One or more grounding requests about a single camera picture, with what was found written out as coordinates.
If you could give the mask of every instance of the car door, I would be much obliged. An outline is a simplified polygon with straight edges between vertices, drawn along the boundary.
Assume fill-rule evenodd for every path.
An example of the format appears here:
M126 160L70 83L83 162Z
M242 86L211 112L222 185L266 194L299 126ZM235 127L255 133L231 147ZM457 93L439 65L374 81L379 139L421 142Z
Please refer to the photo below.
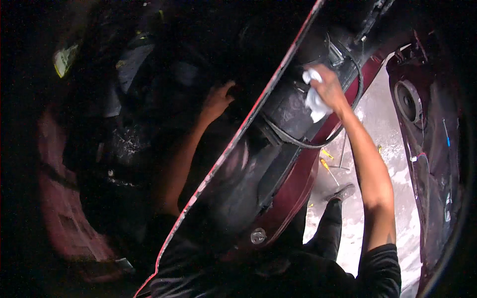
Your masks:
M386 69L421 221L420 290L456 226L463 185L459 139L463 121L458 81L437 30L414 30Z

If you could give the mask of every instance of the black shoe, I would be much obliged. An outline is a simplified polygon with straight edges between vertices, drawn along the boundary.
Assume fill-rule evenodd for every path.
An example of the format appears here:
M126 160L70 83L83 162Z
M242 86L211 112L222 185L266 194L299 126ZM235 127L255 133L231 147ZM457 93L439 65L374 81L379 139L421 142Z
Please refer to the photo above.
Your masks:
M339 199L340 201L344 201L350 196L354 194L356 191L356 187L353 183L347 184L345 187L340 189L338 192L334 193L333 195L329 196L327 201L331 201L333 199Z

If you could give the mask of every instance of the floor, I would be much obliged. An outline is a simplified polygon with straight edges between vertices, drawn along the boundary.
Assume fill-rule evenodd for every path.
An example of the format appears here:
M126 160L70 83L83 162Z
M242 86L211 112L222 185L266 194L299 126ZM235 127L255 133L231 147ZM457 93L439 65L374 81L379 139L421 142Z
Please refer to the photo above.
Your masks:
M419 216L407 166L401 130L389 91L389 78L383 67L366 91L355 113L376 145L381 145L381 155L386 163L394 188L396 216L397 252L402 272L401 297L415 297L416 286L421 271L419 257L420 224ZM342 146L345 141L342 167L349 170L331 168L340 185L352 182L357 186L356 173L349 140L345 131L324 149L334 157L330 159L321 153L328 165L339 166ZM308 203L308 212L303 242L306 243L316 231L320 217L326 206L324 198L338 190L336 182L324 167L318 171L317 181ZM358 273L358 264L363 241L363 204L361 193L357 192L343 202L343 230L337 263L344 271Z

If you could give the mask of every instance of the white cloth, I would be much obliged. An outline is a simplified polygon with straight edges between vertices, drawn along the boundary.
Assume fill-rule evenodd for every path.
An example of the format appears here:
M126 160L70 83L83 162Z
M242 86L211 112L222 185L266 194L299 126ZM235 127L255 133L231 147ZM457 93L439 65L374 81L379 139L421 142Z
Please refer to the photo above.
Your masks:
M314 69L303 72L302 78L306 84L309 84L311 80L317 80L320 83L323 82L320 74ZM333 112L333 110L321 100L321 97L318 92L316 92L315 88L310 88L308 90L305 105L311 109L310 117L313 120L313 123L318 122L321 118L326 116L326 114L331 114Z

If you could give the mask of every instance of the screwdriver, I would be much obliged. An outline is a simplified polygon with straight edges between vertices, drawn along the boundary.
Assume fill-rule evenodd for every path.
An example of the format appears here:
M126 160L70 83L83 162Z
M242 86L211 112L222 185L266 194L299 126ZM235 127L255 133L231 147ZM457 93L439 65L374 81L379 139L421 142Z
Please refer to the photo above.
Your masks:
M331 154L329 154L328 152L326 152L326 150L322 149L321 152L323 152L327 157L334 159L334 157L331 156Z
M334 177L333 173L330 171L330 167L328 166L328 164L326 164L326 161L323 159L323 158L320 158L320 162L321 164L325 167L325 169L330 173L331 177L333 177L334 181L336 182L336 184L338 186L340 186L340 184L338 183L338 181L336 180L336 178Z

